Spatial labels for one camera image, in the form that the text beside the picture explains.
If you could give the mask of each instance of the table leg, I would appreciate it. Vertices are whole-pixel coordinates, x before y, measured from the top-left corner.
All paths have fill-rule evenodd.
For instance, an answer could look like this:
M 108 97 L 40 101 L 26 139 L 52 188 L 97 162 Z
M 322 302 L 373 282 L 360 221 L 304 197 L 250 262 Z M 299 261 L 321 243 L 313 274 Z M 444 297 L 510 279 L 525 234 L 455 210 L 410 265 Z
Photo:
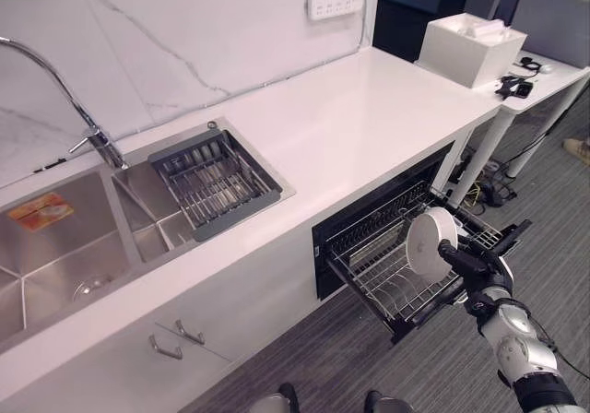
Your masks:
M 449 177 L 451 173 L 453 173 L 454 166 L 459 162 L 461 158 L 461 154 L 463 150 L 465 150 L 465 146 L 473 133 L 473 129 L 466 129 L 464 131 L 459 132 L 455 138 L 453 146 L 451 150 L 444 158 L 444 161 L 439 168 L 439 171 L 436 173 L 436 178 L 432 182 L 432 188 L 438 192 L 445 192 L 444 186 L 449 181 Z
M 449 198 L 449 204 L 452 207 L 458 207 L 461 204 L 466 193 L 469 191 L 473 182 L 477 179 L 479 173 L 486 165 L 486 162 L 490 159 L 494 149 L 498 146 L 498 143 L 506 133 L 506 130 L 508 130 L 508 127 L 510 127 L 510 124 L 514 121 L 515 116 L 515 113 L 500 109 L 494 118 L 494 121 L 491 123 L 490 129 L 488 129 L 488 132 L 483 138 L 483 141 L 481 141 L 478 150 L 469 162 L 466 170 L 463 172 L 461 181 L 459 181 L 459 184 L 455 187 Z
M 506 172 L 506 176 L 508 178 L 515 178 L 516 175 L 518 175 L 520 170 L 525 166 L 526 162 L 530 160 L 533 154 L 541 146 L 542 140 L 545 138 L 545 133 L 551 128 L 551 126 L 555 124 L 560 116 L 570 108 L 573 101 L 582 91 L 587 81 L 588 76 L 579 79 L 569 87 L 563 99 L 555 106 L 547 121 L 541 126 L 541 128 L 535 134 L 535 137 L 532 139 L 531 143 L 535 143 L 537 141 L 535 145 L 510 163 L 510 168 Z

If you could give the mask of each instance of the drawer handle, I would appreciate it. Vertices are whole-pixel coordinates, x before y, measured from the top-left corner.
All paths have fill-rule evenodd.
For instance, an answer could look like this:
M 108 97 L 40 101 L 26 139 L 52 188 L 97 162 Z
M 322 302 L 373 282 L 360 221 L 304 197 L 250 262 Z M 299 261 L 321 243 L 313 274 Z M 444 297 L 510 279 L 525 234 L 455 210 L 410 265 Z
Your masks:
M 181 322 L 180 319 L 176 320 L 176 328 L 178 328 L 178 332 L 184 336 L 185 338 L 187 338 L 190 341 L 195 342 L 196 344 L 199 344 L 201 346 L 205 345 L 205 338 L 203 337 L 202 333 L 199 333 L 198 335 L 191 335 L 190 333 L 188 333 L 186 330 L 184 330 L 184 325 Z
M 174 351 L 168 351 L 164 348 L 160 348 L 158 343 L 156 342 L 156 337 L 154 335 L 149 336 L 149 343 L 151 347 L 156 350 L 160 355 L 165 355 L 170 358 L 175 358 L 176 360 L 181 360 L 183 358 L 183 351 L 180 347 L 177 347 Z

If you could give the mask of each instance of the sink drain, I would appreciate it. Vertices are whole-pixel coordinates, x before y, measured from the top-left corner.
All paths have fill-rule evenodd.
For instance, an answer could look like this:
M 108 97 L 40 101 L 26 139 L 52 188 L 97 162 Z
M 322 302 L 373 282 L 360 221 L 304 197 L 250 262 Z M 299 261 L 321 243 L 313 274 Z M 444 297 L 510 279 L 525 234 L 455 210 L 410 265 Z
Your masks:
M 76 291 L 74 292 L 73 300 L 77 300 L 79 298 L 84 298 L 92 293 L 96 289 L 100 289 L 106 286 L 108 283 L 112 281 L 112 277 L 109 275 L 100 275 L 97 277 L 90 277 L 80 283 L 77 286 Z

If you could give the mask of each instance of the dishwasher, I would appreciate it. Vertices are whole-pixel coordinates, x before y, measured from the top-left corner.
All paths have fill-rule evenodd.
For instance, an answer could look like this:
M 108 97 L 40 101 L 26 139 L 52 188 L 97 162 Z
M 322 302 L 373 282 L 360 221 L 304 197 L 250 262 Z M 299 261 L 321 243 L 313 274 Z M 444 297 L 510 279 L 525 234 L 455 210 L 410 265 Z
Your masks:
M 348 284 L 392 334 L 395 344 L 424 325 L 443 306 L 463 300 L 463 279 L 451 271 L 430 284 L 406 259 L 406 236 L 417 215 L 445 207 L 459 234 L 481 247 L 507 255 L 519 243 L 529 220 L 496 230 L 431 184 L 451 145 L 410 167 L 312 228 L 317 297 Z

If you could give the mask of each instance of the marble wall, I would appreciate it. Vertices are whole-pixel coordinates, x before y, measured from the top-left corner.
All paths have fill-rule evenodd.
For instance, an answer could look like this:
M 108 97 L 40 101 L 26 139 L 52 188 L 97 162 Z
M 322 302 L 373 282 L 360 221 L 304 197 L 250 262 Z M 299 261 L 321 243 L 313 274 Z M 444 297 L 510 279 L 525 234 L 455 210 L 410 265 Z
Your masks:
M 305 0 L 0 0 L 0 36 L 46 56 L 121 138 L 370 45 L 376 2 L 313 23 Z M 37 66 L 0 47 L 0 186 L 82 128 Z

